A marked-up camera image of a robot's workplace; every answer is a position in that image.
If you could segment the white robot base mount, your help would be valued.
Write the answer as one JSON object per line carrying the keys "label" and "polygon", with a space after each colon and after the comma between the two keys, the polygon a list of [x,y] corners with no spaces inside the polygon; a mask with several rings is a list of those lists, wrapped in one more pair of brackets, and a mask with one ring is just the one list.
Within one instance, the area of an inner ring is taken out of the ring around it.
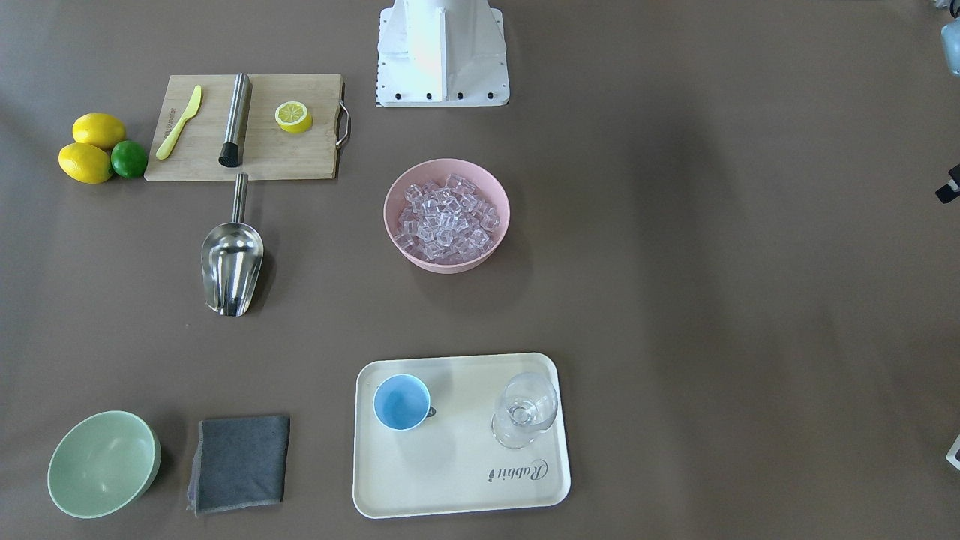
{"label": "white robot base mount", "polygon": [[501,107],[503,13],[487,1],[395,1],[378,17],[378,107]]}

